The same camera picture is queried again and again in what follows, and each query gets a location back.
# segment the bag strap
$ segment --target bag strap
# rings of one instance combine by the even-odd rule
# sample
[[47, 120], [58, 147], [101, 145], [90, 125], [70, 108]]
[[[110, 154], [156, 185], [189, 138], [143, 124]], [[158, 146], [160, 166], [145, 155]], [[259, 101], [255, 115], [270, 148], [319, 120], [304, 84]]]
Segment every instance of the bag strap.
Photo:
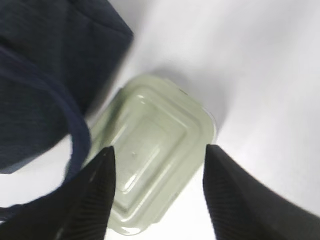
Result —
[[[72, 139], [72, 154], [63, 184], [70, 181], [81, 170], [88, 156], [91, 136], [84, 117], [68, 89], [25, 57], [3, 46], [0, 46], [0, 77], [47, 91], [62, 109]], [[20, 209], [19, 206], [23, 205], [0, 208], [0, 221], [10, 218]]]

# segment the white surface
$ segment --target white surface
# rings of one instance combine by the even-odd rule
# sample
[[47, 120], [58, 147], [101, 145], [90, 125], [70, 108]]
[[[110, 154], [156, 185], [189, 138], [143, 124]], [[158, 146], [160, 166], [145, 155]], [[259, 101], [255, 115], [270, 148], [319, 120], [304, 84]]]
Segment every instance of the white surface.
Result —
[[[118, 84], [144, 72], [171, 77], [212, 112], [217, 143], [241, 166], [320, 215], [320, 1], [111, 2], [136, 34]], [[28, 165], [0, 175], [0, 204], [57, 186], [68, 147], [32, 163], [38, 171]], [[159, 224], [132, 237], [110, 231], [107, 239], [214, 239], [201, 178], [199, 172]]]

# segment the plastic container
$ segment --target plastic container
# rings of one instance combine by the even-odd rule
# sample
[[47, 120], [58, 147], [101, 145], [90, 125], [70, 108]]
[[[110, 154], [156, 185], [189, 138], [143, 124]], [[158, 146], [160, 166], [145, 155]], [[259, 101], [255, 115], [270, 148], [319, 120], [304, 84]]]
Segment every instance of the plastic container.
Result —
[[214, 120], [174, 83], [131, 80], [91, 129], [92, 159], [113, 145], [116, 192], [108, 227], [134, 235], [158, 222], [205, 158]]

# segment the ribbed black rubber pad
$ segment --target ribbed black rubber pad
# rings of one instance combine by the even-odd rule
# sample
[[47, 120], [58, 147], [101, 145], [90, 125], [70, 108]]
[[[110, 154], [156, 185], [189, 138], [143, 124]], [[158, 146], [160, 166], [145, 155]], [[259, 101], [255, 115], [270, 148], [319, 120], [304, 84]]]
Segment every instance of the ribbed black rubber pad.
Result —
[[203, 189], [217, 240], [320, 240], [320, 219], [283, 199], [219, 146], [206, 148]]
[[103, 240], [115, 186], [114, 149], [104, 148], [70, 182], [0, 225], [0, 240]]

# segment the container lid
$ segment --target container lid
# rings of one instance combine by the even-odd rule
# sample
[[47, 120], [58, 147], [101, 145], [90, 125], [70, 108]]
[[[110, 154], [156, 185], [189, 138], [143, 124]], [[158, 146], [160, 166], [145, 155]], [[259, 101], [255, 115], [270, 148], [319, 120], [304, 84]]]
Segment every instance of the container lid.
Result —
[[174, 83], [142, 75], [122, 88], [91, 129], [92, 159], [113, 145], [116, 190], [108, 227], [134, 235], [158, 222], [205, 159], [213, 119]]

